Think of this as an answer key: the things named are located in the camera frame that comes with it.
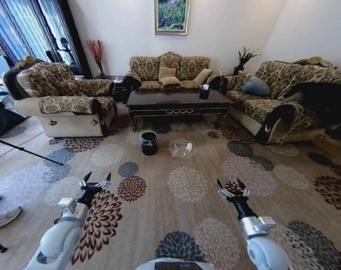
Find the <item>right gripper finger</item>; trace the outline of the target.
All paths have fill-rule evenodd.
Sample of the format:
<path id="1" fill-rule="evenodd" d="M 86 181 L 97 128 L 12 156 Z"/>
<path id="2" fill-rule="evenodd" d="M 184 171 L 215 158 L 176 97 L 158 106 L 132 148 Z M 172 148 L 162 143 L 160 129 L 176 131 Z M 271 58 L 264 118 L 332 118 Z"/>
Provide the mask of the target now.
<path id="1" fill-rule="evenodd" d="M 249 197 L 249 196 L 250 196 L 250 189 L 248 189 L 248 188 L 245 186 L 245 184 L 244 184 L 241 180 L 239 180 L 239 179 L 237 179 L 237 186 L 238 186 L 238 188 L 239 188 L 238 193 L 239 193 L 241 196 L 243 196 L 243 197 Z"/>
<path id="2" fill-rule="evenodd" d="M 221 181 L 218 178 L 217 178 L 217 188 L 218 188 L 217 192 L 222 198 L 226 200 L 230 200 L 233 197 L 232 193 L 230 193 L 229 191 L 223 188 Z"/>

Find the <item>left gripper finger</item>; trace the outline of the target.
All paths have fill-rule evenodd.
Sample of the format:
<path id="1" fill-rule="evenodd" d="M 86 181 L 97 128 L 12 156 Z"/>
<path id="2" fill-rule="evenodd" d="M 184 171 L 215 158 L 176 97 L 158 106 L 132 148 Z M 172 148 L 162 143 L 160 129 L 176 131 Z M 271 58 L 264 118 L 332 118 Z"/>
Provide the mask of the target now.
<path id="1" fill-rule="evenodd" d="M 110 186 L 111 172 L 107 175 L 106 179 L 100 183 L 95 184 L 96 191 L 103 191 Z"/>
<path id="2" fill-rule="evenodd" d="M 84 178 L 81 181 L 78 181 L 81 189 L 87 189 L 88 188 L 88 183 L 87 182 L 88 182 L 91 174 L 92 174 L 92 172 L 89 172 L 88 174 L 86 174 L 84 176 Z"/>

